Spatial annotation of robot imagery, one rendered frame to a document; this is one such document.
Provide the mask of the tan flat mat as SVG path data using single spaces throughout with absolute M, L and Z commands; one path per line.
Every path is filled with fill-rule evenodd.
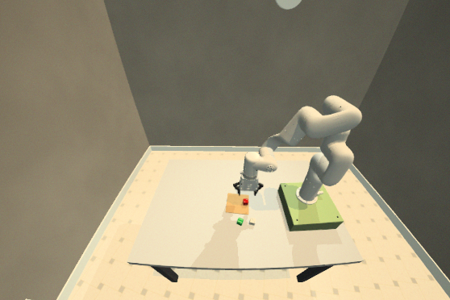
M 248 205 L 243 205 L 243 199 L 248 198 Z M 248 215 L 249 195 L 227 194 L 227 213 Z

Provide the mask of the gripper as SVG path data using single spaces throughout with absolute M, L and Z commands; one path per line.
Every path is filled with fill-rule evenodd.
M 239 185 L 239 186 L 237 186 Z M 240 191 L 255 191 L 254 196 L 256 196 L 258 190 L 261 190 L 262 187 L 264 187 L 264 184 L 261 184 L 259 182 L 259 177 L 252 181 L 247 180 L 243 177 L 241 174 L 240 181 L 233 184 L 234 188 L 238 191 L 237 193 L 240 196 Z

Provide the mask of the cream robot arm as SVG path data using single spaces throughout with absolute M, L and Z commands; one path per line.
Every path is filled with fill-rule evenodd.
M 321 116 L 309 106 L 300 109 L 281 133 L 263 143 L 258 153 L 246 153 L 244 169 L 240 174 L 251 181 L 257 178 L 258 170 L 272 173 L 277 170 L 273 152 L 278 146 L 287 144 L 294 147 L 305 133 L 311 139 L 324 137 L 320 145 L 321 152 L 311 157 L 302 188 L 299 187 L 296 191 L 300 202 L 307 205 L 316 203 L 317 196 L 323 194 L 323 191 L 319 191 L 322 185 L 336 185 L 352 165 L 354 155 L 345 142 L 350 131 L 362 119 L 361 112 L 356 107 L 337 96 L 329 96 L 324 100 L 323 113 L 325 115 Z

